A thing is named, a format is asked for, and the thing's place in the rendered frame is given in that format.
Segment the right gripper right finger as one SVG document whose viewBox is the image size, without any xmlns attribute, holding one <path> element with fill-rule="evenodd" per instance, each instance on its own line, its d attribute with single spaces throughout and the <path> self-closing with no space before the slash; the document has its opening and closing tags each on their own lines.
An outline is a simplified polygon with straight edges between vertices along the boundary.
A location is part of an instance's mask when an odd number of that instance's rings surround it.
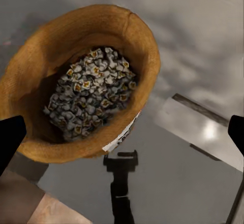
<svg viewBox="0 0 244 224">
<path fill-rule="evenodd" d="M 244 156 L 244 117 L 236 115 L 231 117 L 228 134 Z"/>
</svg>

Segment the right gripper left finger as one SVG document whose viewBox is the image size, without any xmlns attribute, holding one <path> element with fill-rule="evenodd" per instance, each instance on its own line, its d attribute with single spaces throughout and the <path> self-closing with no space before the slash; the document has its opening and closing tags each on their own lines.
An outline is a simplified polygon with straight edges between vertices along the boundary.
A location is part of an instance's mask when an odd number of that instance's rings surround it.
<svg viewBox="0 0 244 224">
<path fill-rule="evenodd" d="M 23 116 L 0 120 L 0 176 L 26 135 Z"/>
</svg>

